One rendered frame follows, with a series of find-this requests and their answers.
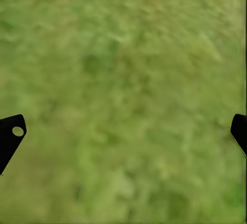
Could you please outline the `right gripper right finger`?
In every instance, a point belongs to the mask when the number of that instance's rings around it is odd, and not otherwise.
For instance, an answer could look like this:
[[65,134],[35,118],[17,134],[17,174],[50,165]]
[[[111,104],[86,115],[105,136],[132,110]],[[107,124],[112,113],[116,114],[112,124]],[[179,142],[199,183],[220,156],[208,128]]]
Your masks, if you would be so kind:
[[235,114],[231,133],[247,155],[247,116]]

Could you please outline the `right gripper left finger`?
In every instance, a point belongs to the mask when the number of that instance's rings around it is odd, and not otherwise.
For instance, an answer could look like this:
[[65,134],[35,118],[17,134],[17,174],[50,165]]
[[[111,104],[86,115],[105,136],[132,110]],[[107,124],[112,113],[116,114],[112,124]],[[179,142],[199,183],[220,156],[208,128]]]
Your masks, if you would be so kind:
[[27,133],[23,115],[0,120],[0,175]]

